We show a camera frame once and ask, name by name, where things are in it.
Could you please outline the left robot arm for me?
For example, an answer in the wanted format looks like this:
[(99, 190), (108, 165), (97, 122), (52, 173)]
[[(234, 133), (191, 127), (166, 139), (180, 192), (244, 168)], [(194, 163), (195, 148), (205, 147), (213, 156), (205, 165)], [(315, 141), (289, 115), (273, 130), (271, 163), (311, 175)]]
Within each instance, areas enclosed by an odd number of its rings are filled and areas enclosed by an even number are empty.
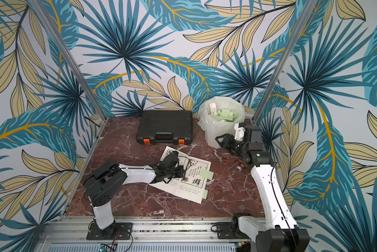
[(186, 173), (180, 164), (179, 153), (173, 151), (162, 161), (153, 165), (131, 166), (108, 160), (91, 173), (83, 186), (94, 214), (94, 223), (102, 234), (115, 232), (116, 224), (111, 209), (111, 200), (121, 186), (134, 183), (169, 183), (183, 178)]

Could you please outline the green sticky note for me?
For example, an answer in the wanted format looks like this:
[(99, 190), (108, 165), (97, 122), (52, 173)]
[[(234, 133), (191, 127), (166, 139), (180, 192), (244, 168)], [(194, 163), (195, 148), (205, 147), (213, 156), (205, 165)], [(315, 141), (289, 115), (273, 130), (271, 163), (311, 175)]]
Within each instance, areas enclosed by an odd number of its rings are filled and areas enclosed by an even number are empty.
[(200, 177), (203, 177), (207, 180), (212, 180), (213, 175), (214, 175), (214, 173), (212, 171), (209, 171), (209, 170), (201, 169), (201, 171), (200, 171)]
[(208, 195), (208, 190), (204, 190), (202, 199), (206, 200)]

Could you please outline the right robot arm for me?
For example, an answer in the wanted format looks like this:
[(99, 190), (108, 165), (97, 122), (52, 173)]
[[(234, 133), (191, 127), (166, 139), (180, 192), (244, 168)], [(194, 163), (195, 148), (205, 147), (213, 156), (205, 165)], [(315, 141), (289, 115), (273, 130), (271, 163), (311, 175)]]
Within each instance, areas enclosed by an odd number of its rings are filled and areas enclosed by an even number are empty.
[(237, 215), (233, 227), (255, 242), (258, 252), (304, 252), (310, 236), (293, 218), (280, 190), (271, 154), (257, 126), (238, 123), (235, 134), (215, 138), (219, 146), (242, 159), (258, 188), (265, 212), (265, 224), (250, 215)]

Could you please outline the green cover picture book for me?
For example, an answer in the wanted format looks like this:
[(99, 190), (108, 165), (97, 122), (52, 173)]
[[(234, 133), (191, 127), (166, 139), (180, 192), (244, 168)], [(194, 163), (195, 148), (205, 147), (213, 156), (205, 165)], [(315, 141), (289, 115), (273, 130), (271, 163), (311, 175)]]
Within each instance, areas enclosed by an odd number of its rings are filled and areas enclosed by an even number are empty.
[(159, 182), (151, 186), (174, 196), (200, 204), (207, 179), (200, 177), (201, 169), (209, 170), (211, 162), (179, 152), (179, 165), (186, 170), (184, 178), (172, 179), (169, 184)]

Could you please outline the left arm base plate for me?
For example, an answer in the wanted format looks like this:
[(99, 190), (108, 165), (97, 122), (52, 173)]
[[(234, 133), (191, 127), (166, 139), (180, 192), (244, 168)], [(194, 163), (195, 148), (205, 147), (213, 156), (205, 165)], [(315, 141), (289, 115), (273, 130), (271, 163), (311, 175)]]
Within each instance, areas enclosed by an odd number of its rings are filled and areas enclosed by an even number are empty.
[(101, 230), (96, 222), (88, 227), (87, 240), (129, 240), (131, 238), (133, 223), (116, 223)]

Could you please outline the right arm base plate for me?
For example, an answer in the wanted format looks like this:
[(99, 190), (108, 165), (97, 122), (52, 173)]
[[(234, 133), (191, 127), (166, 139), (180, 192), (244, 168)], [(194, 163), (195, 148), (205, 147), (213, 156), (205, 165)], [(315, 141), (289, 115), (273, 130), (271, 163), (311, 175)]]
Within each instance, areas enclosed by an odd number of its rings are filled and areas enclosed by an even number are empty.
[(217, 222), (210, 230), (217, 234), (218, 239), (249, 239), (255, 240), (262, 231), (257, 225), (239, 224), (234, 222)]

